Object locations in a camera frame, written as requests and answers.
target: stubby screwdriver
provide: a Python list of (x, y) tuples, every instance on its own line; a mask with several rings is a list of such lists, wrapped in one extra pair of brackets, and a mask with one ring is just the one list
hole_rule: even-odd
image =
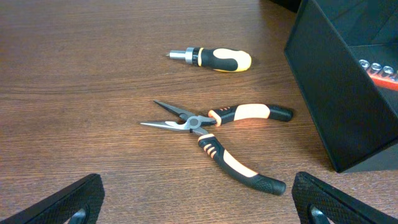
[(171, 50), (166, 56), (185, 60), (186, 63), (199, 67), (210, 67), (219, 72), (242, 72), (251, 65), (248, 53), (225, 48), (189, 47), (186, 50)]

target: pliers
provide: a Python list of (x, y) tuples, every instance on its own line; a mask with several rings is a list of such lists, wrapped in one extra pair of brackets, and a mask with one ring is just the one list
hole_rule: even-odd
[(210, 110), (209, 117), (195, 115), (189, 111), (159, 102), (155, 103), (179, 116), (186, 121), (178, 124), (175, 121), (156, 121), (144, 122), (141, 124), (163, 128), (172, 131), (183, 131), (196, 134), (199, 137), (198, 144), (201, 148), (213, 158), (216, 163), (231, 177), (239, 182), (262, 192), (282, 195), (285, 192), (286, 184), (254, 172), (238, 162), (217, 140), (214, 134), (209, 134), (202, 126), (220, 126), (228, 122), (237, 121), (246, 118), (270, 118), (279, 121), (290, 121), (293, 112), (279, 106), (266, 106), (263, 104), (248, 104), (239, 106), (230, 106), (218, 110)]

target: black grip end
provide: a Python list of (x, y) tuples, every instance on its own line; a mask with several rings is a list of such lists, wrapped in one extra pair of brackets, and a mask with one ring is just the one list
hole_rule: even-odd
[(293, 118), (293, 111), (289, 109), (275, 105), (270, 105), (268, 108), (270, 110), (269, 119), (288, 122)]
[(273, 195), (282, 195), (286, 191), (286, 184), (280, 180), (275, 180), (269, 177), (265, 177), (261, 174), (254, 176), (255, 183), (252, 188), (267, 192)]

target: wooden surface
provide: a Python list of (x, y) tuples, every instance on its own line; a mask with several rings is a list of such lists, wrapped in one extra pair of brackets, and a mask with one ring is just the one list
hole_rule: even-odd
[[(0, 3), (0, 220), (90, 173), (106, 191), (98, 223), (298, 223), (307, 171), (398, 217), (398, 171), (337, 174), (284, 57), (295, 14), (269, 1)], [(249, 52), (242, 73), (171, 61), (188, 46)], [(224, 174), (197, 137), (140, 126), (177, 120), (152, 100), (206, 114), (243, 103), (294, 108), (289, 123), (243, 120), (215, 133), (286, 193)]]

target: black container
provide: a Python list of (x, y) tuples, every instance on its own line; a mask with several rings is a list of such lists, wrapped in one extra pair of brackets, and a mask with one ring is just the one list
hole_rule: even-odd
[(398, 69), (398, 1), (304, 0), (285, 55), (336, 171), (398, 169), (398, 91), (358, 63)]

